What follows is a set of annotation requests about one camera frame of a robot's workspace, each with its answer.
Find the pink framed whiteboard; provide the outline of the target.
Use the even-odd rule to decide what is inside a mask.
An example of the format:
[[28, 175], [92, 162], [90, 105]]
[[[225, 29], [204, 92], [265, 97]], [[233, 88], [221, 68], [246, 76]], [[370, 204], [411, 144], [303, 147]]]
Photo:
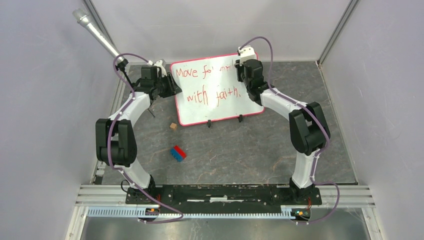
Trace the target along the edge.
[[192, 126], [257, 115], [264, 107], [250, 100], [238, 81], [236, 53], [211, 56], [170, 65], [170, 72], [182, 92], [175, 96], [180, 125]]

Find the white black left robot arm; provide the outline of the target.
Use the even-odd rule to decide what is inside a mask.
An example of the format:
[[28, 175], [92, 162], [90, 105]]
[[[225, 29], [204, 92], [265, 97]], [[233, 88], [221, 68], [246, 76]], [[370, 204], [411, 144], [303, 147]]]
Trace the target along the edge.
[[118, 171], [130, 188], [138, 190], [138, 197], [145, 204], [153, 203], [157, 190], [153, 177], [137, 159], [138, 146], [134, 125], [142, 113], [157, 98], [168, 98], [182, 92], [171, 73], [159, 60], [141, 67], [141, 77], [131, 87], [123, 105], [110, 117], [95, 123], [96, 157]]

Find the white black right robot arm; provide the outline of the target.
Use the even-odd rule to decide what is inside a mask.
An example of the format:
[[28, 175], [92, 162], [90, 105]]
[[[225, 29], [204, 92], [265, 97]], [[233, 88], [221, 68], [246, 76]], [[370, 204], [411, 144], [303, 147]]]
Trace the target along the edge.
[[316, 101], [298, 101], [266, 82], [259, 60], [236, 60], [234, 66], [237, 80], [245, 85], [250, 100], [289, 121], [296, 163], [289, 180], [288, 196], [293, 203], [302, 204], [313, 192], [316, 164], [331, 137], [322, 106]]

